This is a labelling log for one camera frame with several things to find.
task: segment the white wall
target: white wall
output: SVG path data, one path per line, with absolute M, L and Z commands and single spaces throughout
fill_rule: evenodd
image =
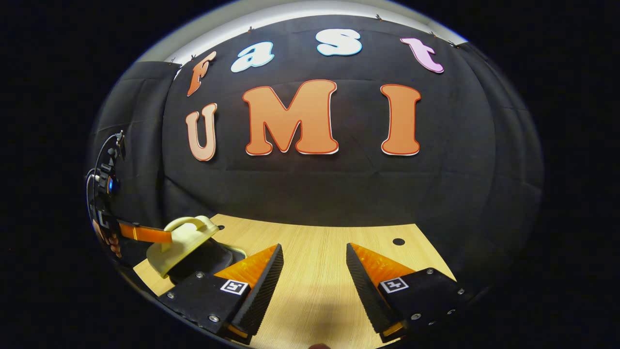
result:
M 407 7 L 386 0 L 239 0 L 211 11 L 176 30 L 145 52 L 138 61 L 171 61 L 185 64 L 192 55 L 247 32 L 287 19 L 343 14 L 375 18 L 406 25 L 456 45 L 464 38 Z

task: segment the letter m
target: letter m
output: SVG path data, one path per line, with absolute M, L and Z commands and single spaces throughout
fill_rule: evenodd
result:
M 295 149 L 302 154 L 333 154 L 338 142 L 332 138 L 330 99 L 336 83 L 310 80 L 301 84 L 289 108 L 285 108 L 273 89 L 261 86 L 244 93 L 250 107 L 250 155 L 267 155 L 273 146 L 265 138 L 265 128 L 278 149 L 286 153 L 299 126 L 301 137 Z

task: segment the yellow object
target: yellow object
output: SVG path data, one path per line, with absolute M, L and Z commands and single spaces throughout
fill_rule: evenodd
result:
M 380 255 L 374 251 L 351 243 L 355 250 L 355 254 L 360 259 L 361 264 L 366 270 L 366 274 L 370 277 L 375 287 L 379 286 L 381 281 L 399 278 L 403 275 L 415 273 L 415 270 L 408 268 L 386 256 Z
M 233 325 L 228 325 L 228 330 L 232 333 L 242 336 L 243 338 L 247 338 L 247 333 L 243 332 L 242 330 L 239 330 L 237 327 Z
M 263 270 L 265 270 L 267 263 L 269 263 L 269 259 L 271 259 L 276 246 L 278 245 L 271 246 L 253 256 L 238 261 L 214 275 L 224 279 L 248 283 L 250 287 L 254 289 L 254 286 L 259 281 L 260 275 L 263 273 Z
M 243 258 L 247 258 L 246 252 L 244 250 L 241 250 L 238 247 L 233 247 L 233 246 L 227 245 L 225 243 L 221 243 L 221 242 L 218 242 L 218 244 L 220 246 L 222 246 L 223 248 L 227 249 L 227 250 L 239 252 L 239 253 L 241 253 L 243 255 Z
M 165 278 L 168 271 L 219 231 L 204 215 L 182 217 L 170 222 L 164 231 L 171 232 L 172 243 L 154 243 L 146 250 L 146 258 L 157 273 Z
M 219 243 L 240 247 L 249 256 L 276 244 L 286 250 L 265 318 L 252 348 L 308 349 L 327 343 L 338 349 L 386 345 L 374 331 L 347 268 L 344 246 L 353 241 L 413 270 L 434 268 L 456 280 L 433 245 L 415 224 L 386 227 L 320 227 L 265 222 L 216 214 L 211 220 L 226 229 Z M 401 238 L 405 245 L 392 241 Z M 174 286 L 145 261 L 136 274 L 160 296 Z
M 387 330 L 383 331 L 383 335 L 387 337 L 393 333 L 396 333 L 397 331 L 400 331 L 400 329 L 402 329 L 402 323 L 397 322 L 394 325 L 391 325 Z

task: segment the black fabric backdrop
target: black fabric backdrop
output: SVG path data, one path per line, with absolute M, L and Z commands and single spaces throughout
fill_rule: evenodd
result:
M 321 55 L 322 29 L 360 33 L 361 52 Z M 440 75 L 428 71 L 400 38 L 435 51 Z M 244 48 L 273 43 L 272 61 L 233 73 Z M 200 88 L 187 97 L 196 63 L 212 51 Z M 469 43 L 455 48 L 432 34 L 354 16 L 286 20 L 227 40 L 185 64 L 135 63 L 114 87 L 95 123 L 90 158 L 112 132 L 125 128 L 127 159 L 119 165 L 116 215 L 163 227 L 179 216 L 216 213 L 288 224 L 378 226 L 416 223 L 457 279 L 480 290 L 504 271 L 527 238 L 538 209 L 543 164 L 531 116 L 511 84 Z M 288 107 L 301 83 L 329 79 L 333 155 L 293 147 L 249 156 L 249 108 L 241 96 L 271 86 Z M 420 152 L 381 151 L 389 104 L 379 88 L 420 91 Z M 196 160 L 185 116 L 217 103 L 217 148 Z M 198 139 L 205 142 L 204 121 Z M 267 140 L 273 143 L 267 133 Z M 293 143 L 299 140 L 299 131 Z
M 7 65 L 5 121 L 18 157 L 23 136 L 23 161 L 5 161 L 6 173 L 18 177 L 23 207 L 3 244 L 5 347 L 219 347 L 118 277 L 89 225 L 83 178 L 92 166 L 84 161 L 93 115 L 114 82 L 159 39 L 218 4 L 224 1 L 5 5 L 6 47 L 15 58 Z M 549 348 L 564 338 L 617 347 L 609 306 L 617 298 L 609 286 L 616 264 L 607 258 L 616 253 L 615 235 L 605 224 L 617 216 L 618 181 L 605 151 L 615 147 L 617 118 L 613 79 L 600 69 L 614 63 L 613 31 L 605 26 L 614 22 L 611 3 L 409 5 L 470 39 L 506 71 L 532 111 L 546 172 L 541 213 L 506 278 L 477 306 L 458 312 L 454 324 L 403 346 Z M 15 121 L 24 132 L 12 131 Z M 23 170 L 14 171 L 19 165 Z

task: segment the yellow handle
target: yellow handle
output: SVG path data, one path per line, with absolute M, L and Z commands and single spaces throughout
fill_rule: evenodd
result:
M 200 230 L 200 228 L 202 228 L 205 224 L 202 220 L 196 217 L 181 217 L 168 223 L 168 225 L 164 228 L 164 231 L 171 232 L 185 223 L 192 223 L 196 226 L 196 230 Z

